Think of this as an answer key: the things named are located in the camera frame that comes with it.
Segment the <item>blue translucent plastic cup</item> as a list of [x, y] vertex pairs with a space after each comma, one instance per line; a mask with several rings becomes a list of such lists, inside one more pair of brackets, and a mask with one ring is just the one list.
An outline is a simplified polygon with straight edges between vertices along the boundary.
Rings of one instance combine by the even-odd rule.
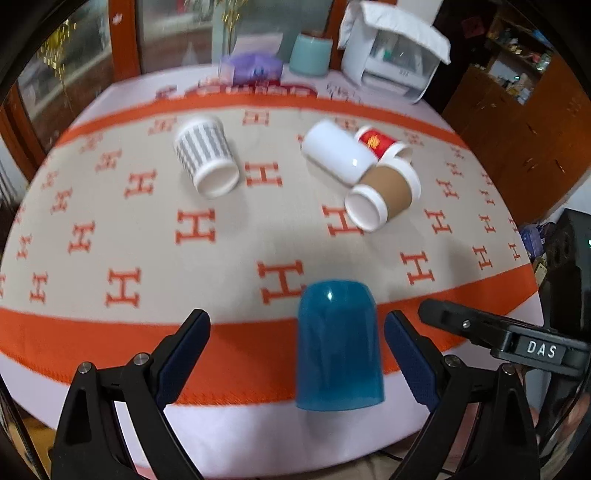
[[378, 312], [370, 289], [351, 280], [311, 284], [297, 312], [295, 403], [338, 412], [385, 399]]

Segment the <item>purple tissue pack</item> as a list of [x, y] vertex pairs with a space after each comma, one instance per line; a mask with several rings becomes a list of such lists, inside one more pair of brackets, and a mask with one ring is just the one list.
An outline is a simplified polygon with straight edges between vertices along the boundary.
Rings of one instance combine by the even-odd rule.
[[260, 80], [279, 80], [283, 60], [277, 54], [282, 42], [280, 32], [238, 36], [231, 53], [219, 61], [219, 81], [238, 86]]

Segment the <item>wooden glass sliding door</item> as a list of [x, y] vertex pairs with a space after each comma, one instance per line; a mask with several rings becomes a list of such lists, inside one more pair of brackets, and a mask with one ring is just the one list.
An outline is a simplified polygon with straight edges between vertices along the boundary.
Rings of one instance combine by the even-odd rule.
[[6, 155], [31, 179], [60, 135], [110, 85], [216, 63], [237, 33], [279, 34], [287, 59], [300, 33], [335, 40], [342, 1], [54, 1], [30, 29], [1, 96]]

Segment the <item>brown sleeved paper cup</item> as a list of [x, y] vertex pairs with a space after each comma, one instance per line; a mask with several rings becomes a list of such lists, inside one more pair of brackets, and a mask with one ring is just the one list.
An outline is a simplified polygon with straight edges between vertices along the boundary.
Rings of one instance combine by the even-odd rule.
[[419, 175], [409, 161], [384, 158], [353, 185], [344, 207], [356, 227], [375, 232], [408, 210], [421, 194]]

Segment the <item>red paper cup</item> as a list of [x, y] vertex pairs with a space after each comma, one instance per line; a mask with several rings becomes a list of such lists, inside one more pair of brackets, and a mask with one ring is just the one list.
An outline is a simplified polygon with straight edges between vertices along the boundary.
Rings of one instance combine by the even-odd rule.
[[377, 159], [400, 158], [412, 161], [412, 148], [405, 142], [395, 139], [372, 125], [362, 126], [353, 136], [374, 152]]

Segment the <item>white desktop storage box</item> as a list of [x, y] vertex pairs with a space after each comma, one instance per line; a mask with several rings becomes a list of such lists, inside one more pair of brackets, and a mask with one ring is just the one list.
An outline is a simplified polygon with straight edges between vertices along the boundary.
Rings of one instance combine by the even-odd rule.
[[342, 55], [342, 73], [356, 86], [388, 91], [410, 103], [427, 91], [441, 60], [405, 35], [370, 27], [358, 17]]

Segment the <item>teal cylindrical canister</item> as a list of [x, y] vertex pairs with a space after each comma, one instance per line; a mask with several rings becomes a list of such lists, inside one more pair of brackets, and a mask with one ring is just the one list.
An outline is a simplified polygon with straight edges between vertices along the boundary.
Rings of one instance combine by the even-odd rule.
[[332, 39], [300, 33], [290, 55], [290, 71], [305, 77], [324, 77], [329, 72]]

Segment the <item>plain white cup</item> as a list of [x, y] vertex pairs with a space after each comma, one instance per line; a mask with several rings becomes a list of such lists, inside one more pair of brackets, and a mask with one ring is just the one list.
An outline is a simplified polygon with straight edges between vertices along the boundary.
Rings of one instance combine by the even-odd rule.
[[325, 119], [308, 130], [301, 151], [346, 186], [353, 186], [378, 162], [376, 154], [335, 122]]

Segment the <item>grey checked paper cup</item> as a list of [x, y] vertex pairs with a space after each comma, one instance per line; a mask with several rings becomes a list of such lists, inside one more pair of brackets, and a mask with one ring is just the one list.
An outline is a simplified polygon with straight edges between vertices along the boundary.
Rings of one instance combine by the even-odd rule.
[[228, 194], [240, 178], [221, 120], [197, 116], [176, 133], [173, 149], [195, 190], [206, 198]]

